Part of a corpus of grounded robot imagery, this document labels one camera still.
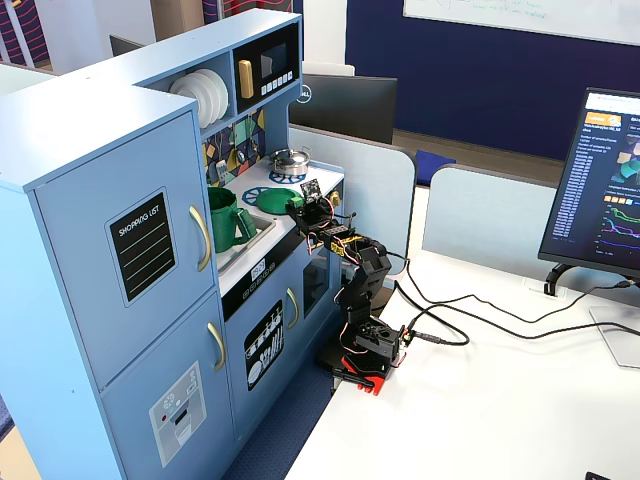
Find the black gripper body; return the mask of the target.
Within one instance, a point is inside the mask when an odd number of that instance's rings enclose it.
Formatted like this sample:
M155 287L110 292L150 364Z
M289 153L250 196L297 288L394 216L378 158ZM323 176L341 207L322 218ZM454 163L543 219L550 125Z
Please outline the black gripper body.
M302 197L296 198L296 205ZM333 204L326 197L319 197L311 200L310 204L303 208L301 221L296 221L300 232L308 235L310 232L317 232L331 223L334 216Z

